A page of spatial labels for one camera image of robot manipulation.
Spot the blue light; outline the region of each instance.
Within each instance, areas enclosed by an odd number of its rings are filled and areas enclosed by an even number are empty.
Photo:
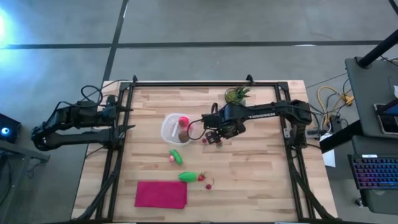
[[[6,22],[5,13],[0,9],[0,45],[6,41]]]
[[[0,9],[0,49],[11,43],[11,18]]]
[[[2,129],[1,129],[1,135],[2,135],[2,136],[9,136],[10,133],[11,133],[11,131],[10,131],[9,128],[2,128]]]

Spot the wooden table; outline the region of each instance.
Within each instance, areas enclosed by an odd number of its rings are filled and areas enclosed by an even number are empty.
[[[303,81],[288,83],[291,99],[308,101]],[[135,124],[136,127],[126,134],[115,222],[297,220],[278,117],[246,121],[246,132],[223,140],[221,148],[203,144],[202,141],[175,147],[162,140],[160,127],[165,116],[185,113],[192,118],[200,118],[202,113],[210,113],[214,102],[225,104],[224,93],[227,88],[134,88],[134,111],[130,114],[129,124]],[[117,95],[118,89],[119,84],[115,83],[106,87],[103,93]],[[247,98],[247,105],[276,101],[275,91],[270,87],[253,87],[249,95],[251,97]],[[97,144],[91,144],[88,153],[98,147]],[[170,149],[176,149],[181,154],[183,166],[169,162]],[[308,147],[303,150],[303,156],[311,190],[336,217],[335,203],[320,150]],[[86,159],[72,217],[79,216],[98,193],[105,158],[106,150],[102,149]],[[213,188],[206,190],[203,182],[189,183],[188,204],[183,210],[134,206],[138,181],[178,180],[179,173],[187,170],[206,172],[208,177],[215,179]],[[303,194],[300,197],[305,210]],[[109,195],[106,197],[103,216],[108,211],[107,200]]]

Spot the green vegetable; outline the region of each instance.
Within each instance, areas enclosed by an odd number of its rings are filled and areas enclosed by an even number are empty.
[[[170,154],[174,157],[175,163],[177,163],[178,165],[182,164],[182,158],[180,154],[177,152],[177,150],[175,149],[170,150]]]
[[[229,89],[225,94],[225,100],[227,103],[229,102],[236,102],[242,103],[242,101],[247,96],[247,93],[250,91],[250,88],[246,88],[245,86],[237,86],[236,88]]]
[[[183,172],[178,178],[184,182],[195,182],[198,179],[198,174],[195,172]]]

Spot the green cucumber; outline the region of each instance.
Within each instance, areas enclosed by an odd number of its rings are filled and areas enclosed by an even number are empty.
[[[182,158],[180,154],[177,152],[177,150],[172,149],[170,150],[170,154],[174,157],[174,161],[176,164],[181,165],[182,164]]]
[[[195,172],[183,172],[178,178],[184,182],[195,182],[198,179],[198,174]]]

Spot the black desk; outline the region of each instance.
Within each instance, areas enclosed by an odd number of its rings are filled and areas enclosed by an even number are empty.
[[[398,140],[394,139],[353,136],[352,144],[356,154],[398,154]],[[370,211],[398,215],[398,190],[362,190],[361,195]]]
[[[351,140],[353,136],[398,139],[398,135],[381,132],[374,104],[389,103],[396,99],[393,85],[398,85],[398,67],[386,62],[374,61],[370,68],[358,66],[355,58],[345,60],[348,78],[353,89],[359,120],[333,136],[320,142],[322,152]]]

